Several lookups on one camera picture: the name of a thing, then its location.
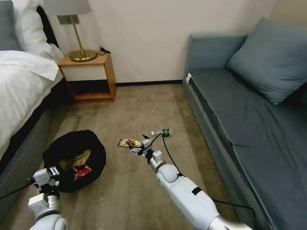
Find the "brass lamp base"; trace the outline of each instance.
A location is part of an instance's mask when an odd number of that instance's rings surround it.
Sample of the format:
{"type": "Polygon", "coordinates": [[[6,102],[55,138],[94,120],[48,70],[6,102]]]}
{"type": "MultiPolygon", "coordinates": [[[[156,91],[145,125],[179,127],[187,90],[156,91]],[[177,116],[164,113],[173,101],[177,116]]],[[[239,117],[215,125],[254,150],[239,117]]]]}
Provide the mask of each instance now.
{"type": "Polygon", "coordinates": [[[97,57],[97,53],[93,50],[84,50],[84,56],[82,56],[81,51],[72,51],[69,53],[70,59],[76,62],[90,61],[97,57]]]}

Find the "lamp shade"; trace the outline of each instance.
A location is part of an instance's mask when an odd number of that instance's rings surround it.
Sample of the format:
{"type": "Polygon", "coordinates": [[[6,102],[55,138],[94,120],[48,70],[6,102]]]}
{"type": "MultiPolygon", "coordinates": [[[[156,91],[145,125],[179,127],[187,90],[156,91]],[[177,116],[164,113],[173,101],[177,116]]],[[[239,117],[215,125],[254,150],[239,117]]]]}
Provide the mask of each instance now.
{"type": "Polygon", "coordinates": [[[44,10],[52,15],[76,15],[91,12],[88,0],[44,0],[44,10]]]}

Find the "sofa armrest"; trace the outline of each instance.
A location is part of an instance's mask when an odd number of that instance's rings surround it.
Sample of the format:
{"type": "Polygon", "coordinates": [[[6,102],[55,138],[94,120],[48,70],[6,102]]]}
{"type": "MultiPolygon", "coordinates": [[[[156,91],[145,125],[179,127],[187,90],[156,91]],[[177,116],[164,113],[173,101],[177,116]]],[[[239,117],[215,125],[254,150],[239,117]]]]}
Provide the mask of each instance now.
{"type": "Polygon", "coordinates": [[[189,69],[224,68],[247,34],[195,33],[189,38],[185,74],[189,69]]]}

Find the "wooden nightstand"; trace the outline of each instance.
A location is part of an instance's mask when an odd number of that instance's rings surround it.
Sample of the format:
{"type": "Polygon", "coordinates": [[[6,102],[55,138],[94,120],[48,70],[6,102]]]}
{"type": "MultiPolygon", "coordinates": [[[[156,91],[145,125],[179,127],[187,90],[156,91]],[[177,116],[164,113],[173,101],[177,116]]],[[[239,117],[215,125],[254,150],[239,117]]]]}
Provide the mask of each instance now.
{"type": "Polygon", "coordinates": [[[71,61],[67,55],[59,68],[76,104],[114,101],[116,82],[110,54],[97,54],[86,62],[71,61]]]}

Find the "black bag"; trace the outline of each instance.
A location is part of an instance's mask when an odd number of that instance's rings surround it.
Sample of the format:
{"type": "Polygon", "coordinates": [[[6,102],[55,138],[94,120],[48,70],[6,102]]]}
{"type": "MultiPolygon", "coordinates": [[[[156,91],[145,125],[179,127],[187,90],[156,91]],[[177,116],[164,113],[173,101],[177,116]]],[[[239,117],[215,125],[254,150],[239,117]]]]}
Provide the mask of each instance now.
{"type": "Polygon", "coordinates": [[[43,153],[44,168],[56,166],[59,171],[60,192],[70,193],[79,190],[92,182],[100,175],[106,164],[106,151],[98,137],[90,130],[70,132],[56,139],[43,153]],[[60,162],[70,161],[90,150],[90,156],[85,165],[90,172],[76,179],[76,168],[64,171],[60,162]]]}

